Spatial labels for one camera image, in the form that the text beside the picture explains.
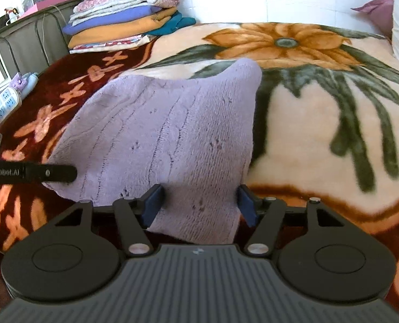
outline circular pad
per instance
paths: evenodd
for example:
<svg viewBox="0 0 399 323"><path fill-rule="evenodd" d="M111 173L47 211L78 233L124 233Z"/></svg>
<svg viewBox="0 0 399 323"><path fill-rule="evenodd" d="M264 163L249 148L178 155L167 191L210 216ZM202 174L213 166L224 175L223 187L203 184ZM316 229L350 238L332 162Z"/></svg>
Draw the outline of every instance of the circular pad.
<svg viewBox="0 0 399 323"><path fill-rule="evenodd" d="M78 226L34 232L4 256L1 272L15 297L38 302L80 299L105 286L119 268L109 241Z"/></svg>
<svg viewBox="0 0 399 323"><path fill-rule="evenodd" d="M32 257L34 265L46 272L63 272L81 262L82 251L70 244L53 244L37 250Z"/></svg>
<svg viewBox="0 0 399 323"><path fill-rule="evenodd" d="M394 256L383 244L346 227L309 230L282 249L277 264L295 289L333 303L384 297L395 274Z"/></svg>
<svg viewBox="0 0 399 323"><path fill-rule="evenodd" d="M365 256L361 251L344 244L324 246L314 258L320 267L332 273L356 272L365 264Z"/></svg>

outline orange folded cloth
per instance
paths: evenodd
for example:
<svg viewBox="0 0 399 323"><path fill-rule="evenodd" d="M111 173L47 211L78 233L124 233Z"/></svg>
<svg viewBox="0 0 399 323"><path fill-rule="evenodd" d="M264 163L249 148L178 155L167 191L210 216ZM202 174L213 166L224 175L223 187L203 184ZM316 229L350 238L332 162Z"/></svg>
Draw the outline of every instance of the orange folded cloth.
<svg viewBox="0 0 399 323"><path fill-rule="evenodd" d="M172 7L131 22L102 25L84 30L72 37L69 42L69 48L72 49L79 45L119 40L158 29L168 22L176 11L177 7Z"/></svg>

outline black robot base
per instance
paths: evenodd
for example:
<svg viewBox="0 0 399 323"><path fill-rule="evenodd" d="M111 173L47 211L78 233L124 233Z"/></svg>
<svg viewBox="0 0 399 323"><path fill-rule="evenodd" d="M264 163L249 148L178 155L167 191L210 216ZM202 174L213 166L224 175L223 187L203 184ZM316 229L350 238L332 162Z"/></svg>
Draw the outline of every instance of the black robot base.
<svg viewBox="0 0 399 323"><path fill-rule="evenodd" d="M240 186L256 226L242 250L153 249L143 230L163 203L161 185L107 207L80 201L14 245L1 270L15 299L0 323L399 323L383 300L393 254L319 199L294 208ZM115 219L122 249L92 232L95 215ZM284 224L307 232L277 250Z"/></svg>

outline metal bed frame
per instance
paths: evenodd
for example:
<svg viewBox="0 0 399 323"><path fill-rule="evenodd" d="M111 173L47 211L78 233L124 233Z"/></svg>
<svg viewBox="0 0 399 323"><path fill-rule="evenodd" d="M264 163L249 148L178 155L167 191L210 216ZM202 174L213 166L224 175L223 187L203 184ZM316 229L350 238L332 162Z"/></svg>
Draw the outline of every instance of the metal bed frame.
<svg viewBox="0 0 399 323"><path fill-rule="evenodd" d="M65 37L64 37L62 28L61 28L61 26L60 26L59 19L56 17L56 15L55 15L53 12L47 12L47 11L46 11L46 12L44 12L44 13L42 14L42 17L43 17L43 18L42 18L42 21L43 21L43 22L44 22L45 16L47 16L47 15L52 16L52 17L56 20L56 24L57 24L57 27L58 27L58 29L59 29L60 35L61 35L61 37L62 37L62 39L63 39L63 42L64 42L64 44L65 44L65 46L66 46L66 49L67 49L68 53L69 53L69 47L68 47L68 44L67 44L66 39L65 39ZM43 54L43 56L44 56L44 58L45 58L45 62L47 63L47 66L50 66L50 61L49 61L48 56L47 56L47 54L46 54L46 52L45 52L44 45L43 45L43 42L42 42L42 40L41 40L41 36L39 35L39 31L38 31L38 22L39 22L39 19L37 19L37 20L35 21L35 34L36 34L36 38L38 39L39 46L41 47L41 52L42 52L42 54ZM0 40L2 40L3 42L5 42L5 43L8 45L9 51L11 52L12 60L13 60L14 65L15 65L15 68L17 69L17 72L19 73L19 72L20 72L20 69L19 69L19 67L18 67L17 60L15 59L15 56L14 56L14 54L13 54L11 44L10 44L9 41L6 40L6 38L3 37L3 36L0 36Z"/></svg>

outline ribbed gray plate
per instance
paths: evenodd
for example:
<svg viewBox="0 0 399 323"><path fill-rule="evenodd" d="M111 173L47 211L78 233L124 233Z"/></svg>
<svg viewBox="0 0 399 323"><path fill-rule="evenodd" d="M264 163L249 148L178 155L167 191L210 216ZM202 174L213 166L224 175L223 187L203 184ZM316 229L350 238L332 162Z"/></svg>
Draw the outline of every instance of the ribbed gray plate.
<svg viewBox="0 0 399 323"><path fill-rule="evenodd" d="M267 260L233 245L163 245L130 260L101 291L64 305L15 299L0 323L399 323L381 300L353 307L311 301Z"/></svg>

